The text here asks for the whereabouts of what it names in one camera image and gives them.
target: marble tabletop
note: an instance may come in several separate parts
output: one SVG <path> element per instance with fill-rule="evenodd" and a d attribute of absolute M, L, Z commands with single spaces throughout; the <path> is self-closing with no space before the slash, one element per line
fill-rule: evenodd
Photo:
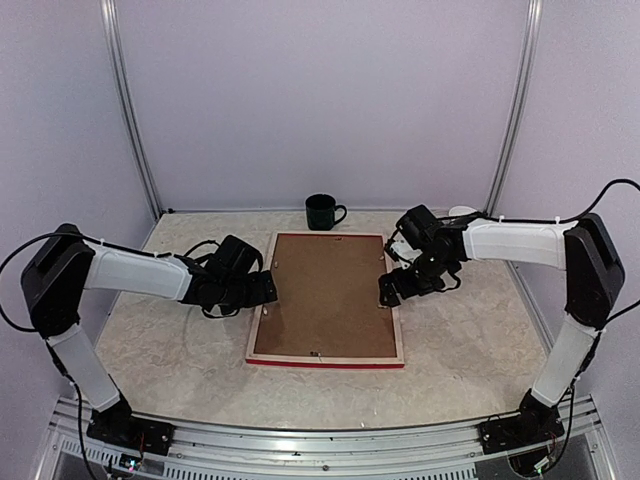
<path fill-rule="evenodd" d="M 390 235 L 402 213 L 349 212 L 335 230 Z M 304 230 L 303 212 L 167 214 L 146 249 L 184 253 L 234 234 L 266 253 L 274 232 Z M 540 340 L 503 262 L 467 262 L 459 276 L 460 289 L 399 307 L 401 370 L 248 365 L 252 311 L 212 320 L 197 307 L 128 293 L 97 351 L 134 410 L 180 419 L 351 429 L 513 410 L 544 363 Z"/>

